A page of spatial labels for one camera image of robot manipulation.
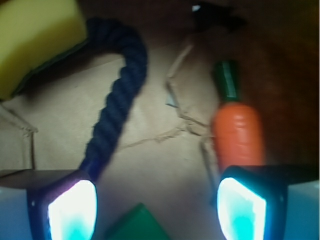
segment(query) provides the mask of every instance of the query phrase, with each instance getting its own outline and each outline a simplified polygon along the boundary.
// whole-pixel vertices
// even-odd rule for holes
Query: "twisted rope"
[[[101,110],[79,166],[96,181],[117,147],[133,100],[145,82],[148,56],[138,33],[117,20],[92,18],[87,21],[87,29],[91,48],[115,50],[124,56],[126,64],[106,97],[106,106]]]

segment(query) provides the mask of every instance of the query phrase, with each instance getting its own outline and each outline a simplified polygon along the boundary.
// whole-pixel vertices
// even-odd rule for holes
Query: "green block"
[[[107,240],[170,240],[142,203],[125,214],[105,236]]]

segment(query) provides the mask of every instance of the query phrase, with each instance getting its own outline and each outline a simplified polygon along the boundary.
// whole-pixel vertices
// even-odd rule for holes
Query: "yellow sponge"
[[[0,4],[0,99],[23,79],[87,38],[75,0],[8,0]]]

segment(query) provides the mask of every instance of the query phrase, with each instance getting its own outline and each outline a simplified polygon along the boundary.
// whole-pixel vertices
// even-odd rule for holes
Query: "green object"
[[[142,203],[125,214],[105,236],[106,240],[170,240]]]
[[[84,47],[87,44],[88,40],[86,39],[85,41],[78,43],[77,45],[75,45],[74,47],[68,49],[67,51],[60,53],[59,55],[55,56],[54,58],[44,62],[43,64],[41,64],[40,66],[38,66],[37,68],[31,70],[27,75],[25,75],[22,79],[22,81],[19,83],[19,85],[17,86],[17,88],[14,90],[14,92],[11,94],[12,97],[14,97],[15,95],[18,95],[21,93],[21,91],[24,89],[25,85],[27,84],[28,80],[33,76],[38,74],[39,72],[41,72],[44,69],[49,68],[51,65],[61,61],[62,59],[67,58],[69,55],[77,52],[78,50],[80,50],[82,47]]]
[[[223,102],[239,102],[238,64],[235,60],[214,65],[213,79]]]

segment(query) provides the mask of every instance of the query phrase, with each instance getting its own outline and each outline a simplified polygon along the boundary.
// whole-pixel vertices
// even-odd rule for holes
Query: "glowing light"
[[[198,11],[200,8],[201,8],[200,5],[193,5],[193,6],[192,6],[192,12],[196,12],[196,11]]]
[[[89,240],[97,218],[97,191],[80,180],[48,206],[52,240]]]
[[[266,200],[232,177],[221,181],[217,212],[227,240],[263,240]]]

